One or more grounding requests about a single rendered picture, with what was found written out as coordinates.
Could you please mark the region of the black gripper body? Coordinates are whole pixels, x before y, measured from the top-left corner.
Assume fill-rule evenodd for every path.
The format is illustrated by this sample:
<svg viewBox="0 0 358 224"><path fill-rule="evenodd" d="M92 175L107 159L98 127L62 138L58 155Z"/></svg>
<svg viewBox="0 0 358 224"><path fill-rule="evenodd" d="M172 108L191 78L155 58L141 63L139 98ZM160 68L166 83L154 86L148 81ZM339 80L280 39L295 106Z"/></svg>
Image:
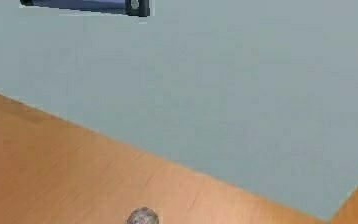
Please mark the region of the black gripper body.
<svg viewBox="0 0 358 224"><path fill-rule="evenodd" d="M131 212L126 224L159 224L159 216L151 208L140 207Z"/></svg>

